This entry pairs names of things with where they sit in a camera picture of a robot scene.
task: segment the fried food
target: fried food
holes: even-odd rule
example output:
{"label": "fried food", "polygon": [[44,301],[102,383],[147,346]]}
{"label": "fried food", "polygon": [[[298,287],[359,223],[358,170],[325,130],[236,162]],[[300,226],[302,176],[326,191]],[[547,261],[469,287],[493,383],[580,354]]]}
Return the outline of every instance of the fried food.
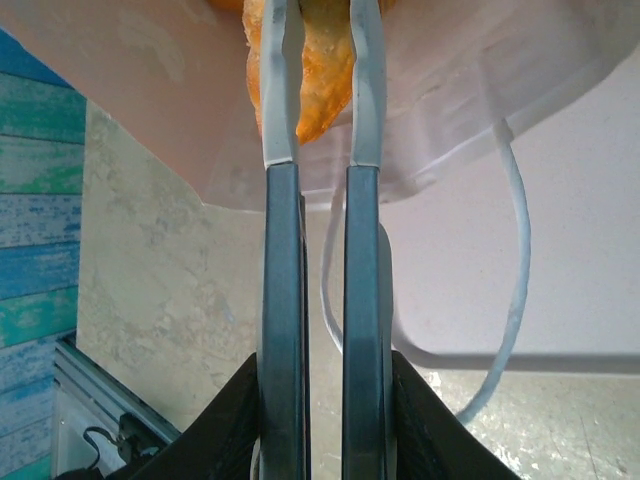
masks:
{"label": "fried food", "polygon": [[[209,0],[213,5],[238,0]],[[386,12],[396,0],[379,0]],[[316,140],[331,126],[351,100],[354,57],[351,51],[349,0],[299,0],[305,29],[302,52],[300,144]],[[260,111],[260,39],[264,0],[244,0],[242,23],[249,43],[247,87],[255,108],[258,129]]]}

